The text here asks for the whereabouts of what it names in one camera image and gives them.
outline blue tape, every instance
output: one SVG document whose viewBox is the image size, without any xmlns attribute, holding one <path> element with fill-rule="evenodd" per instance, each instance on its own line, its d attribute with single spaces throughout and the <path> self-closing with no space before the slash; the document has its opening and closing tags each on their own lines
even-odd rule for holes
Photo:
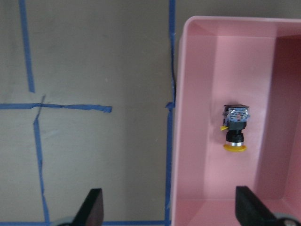
<svg viewBox="0 0 301 226">
<path fill-rule="evenodd" d="M 102 225 L 164 225 L 163 220 L 150 221 L 104 221 Z"/>
<path fill-rule="evenodd" d="M 170 192 L 171 192 L 171 169 L 172 169 L 172 149 L 173 149 L 173 111 L 174 102 L 166 105 L 167 116 L 167 144 L 166 144 L 166 181 L 165 181 L 165 226 L 170 225 Z"/>
<path fill-rule="evenodd" d="M 34 107 L 49 107 L 49 108 L 68 108 L 68 109 L 78 109 L 78 110 L 97 110 L 103 111 L 105 113 L 112 112 L 111 106 L 101 106 L 101 105 L 54 105 L 54 104 L 0 104 L 0 110 L 7 109 L 32 109 Z"/>
<path fill-rule="evenodd" d="M 30 54 L 25 0 L 19 0 L 19 8 L 20 8 L 20 18 L 21 18 L 21 27 L 22 27 L 22 36 L 23 36 L 25 65 L 26 65 L 26 72 L 27 72 L 27 82 L 28 82 L 29 91 L 34 93 L 35 89 L 34 89 L 33 74 L 32 74 L 32 58 Z"/>
<path fill-rule="evenodd" d="M 41 188 L 44 219 L 45 219 L 45 223 L 47 225 L 50 225 L 49 211 L 48 211 L 46 198 L 44 195 L 43 155 L 42 155 L 42 144 L 41 144 L 41 138 L 40 138 L 39 115 L 40 115 L 40 111 L 39 111 L 36 119 L 34 120 L 33 129 L 34 129 L 34 138 L 35 138 L 35 142 L 36 142 L 36 151 L 37 151 L 37 160 L 38 160 L 38 167 L 39 167 L 39 178 L 40 178 L 40 188 Z"/>
<path fill-rule="evenodd" d="M 169 39 L 171 47 L 171 84 L 173 101 L 166 105 L 167 116 L 167 141 L 166 141 L 166 181 L 165 181 L 165 214 L 164 225 L 169 226 L 170 221 L 170 195 L 171 195 L 171 170 L 172 170 L 172 150 L 173 150 L 173 117 L 175 108 L 175 73 L 174 73 L 174 42 L 175 42 L 175 0 L 169 0 Z"/>
<path fill-rule="evenodd" d="M 173 92 L 173 102 L 175 102 L 175 73 L 174 73 L 174 42 L 175 42 L 175 0 L 169 0 L 169 39 L 171 47 L 171 84 Z"/>
</svg>

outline pink tray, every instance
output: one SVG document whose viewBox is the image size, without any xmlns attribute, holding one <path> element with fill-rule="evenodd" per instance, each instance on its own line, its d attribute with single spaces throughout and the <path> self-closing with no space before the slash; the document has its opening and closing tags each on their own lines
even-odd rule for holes
<svg viewBox="0 0 301 226">
<path fill-rule="evenodd" d="M 301 20 L 190 18 L 180 43 L 172 226 L 238 226 L 236 186 L 301 219 Z M 223 106 L 250 106 L 248 149 L 223 148 Z"/>
</svg>

